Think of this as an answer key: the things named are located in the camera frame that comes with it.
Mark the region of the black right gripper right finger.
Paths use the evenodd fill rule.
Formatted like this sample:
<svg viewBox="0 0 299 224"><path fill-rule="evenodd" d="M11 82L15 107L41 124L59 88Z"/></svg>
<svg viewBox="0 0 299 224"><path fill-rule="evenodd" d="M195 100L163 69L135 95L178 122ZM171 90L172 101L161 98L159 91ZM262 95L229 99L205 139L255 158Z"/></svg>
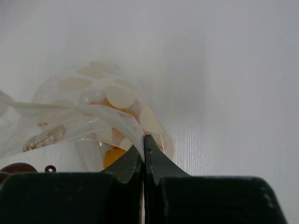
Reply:
<svg viewBox="0 0 299 224"><path fill-rule="evenodd" d="M253 176L192 176L144 137L148 224L285 224L271 186Z"/></svg>

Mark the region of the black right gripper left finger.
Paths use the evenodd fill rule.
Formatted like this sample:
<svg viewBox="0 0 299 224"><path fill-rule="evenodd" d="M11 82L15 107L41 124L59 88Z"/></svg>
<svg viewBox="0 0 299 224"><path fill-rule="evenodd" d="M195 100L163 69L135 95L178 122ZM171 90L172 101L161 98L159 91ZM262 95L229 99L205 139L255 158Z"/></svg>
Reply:
<svg viewBox="0 0 299 224"><path fill-rule="evenodd" d="M139 224L141 216L135 147L98 173L11 174L0 186L3 224Z"/></svg>

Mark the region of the clear zip top bag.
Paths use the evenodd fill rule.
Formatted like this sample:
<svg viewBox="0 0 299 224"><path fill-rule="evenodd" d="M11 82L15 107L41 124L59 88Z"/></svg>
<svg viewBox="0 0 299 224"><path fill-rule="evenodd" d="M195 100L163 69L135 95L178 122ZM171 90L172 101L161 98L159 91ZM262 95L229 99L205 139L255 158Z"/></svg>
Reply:
<svg viewBox="0 0 299 224"><path fill-rule="evenodd" d="M38 171L48 165L58 172L102 171L105 152L111 147L98 142L94 132L95 128L105 130L109 126L86 115L87 112L102 115L89 104L111 97L116 98L117 107L124 108L130 105L128 98L134 96L141 98L132 83L117 69L98 61L50 77L38 87L30 102L14 100L2 91L1 164L25 162ZM172 159L173 140L167 135L172 146L164 154Z"/></svg>

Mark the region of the purple fake grape bunch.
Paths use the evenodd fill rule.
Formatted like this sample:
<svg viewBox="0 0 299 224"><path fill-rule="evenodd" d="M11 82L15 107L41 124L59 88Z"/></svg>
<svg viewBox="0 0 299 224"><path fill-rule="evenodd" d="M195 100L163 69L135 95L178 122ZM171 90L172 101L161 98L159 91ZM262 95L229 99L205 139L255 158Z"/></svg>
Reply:
<svg viewBox="0 0 299 224"><path fill-rule="evenodd" d="M0 183L2 184L9 176L18 173L37 172L30 164L18 162L12 163L0 169Z"/></svg>

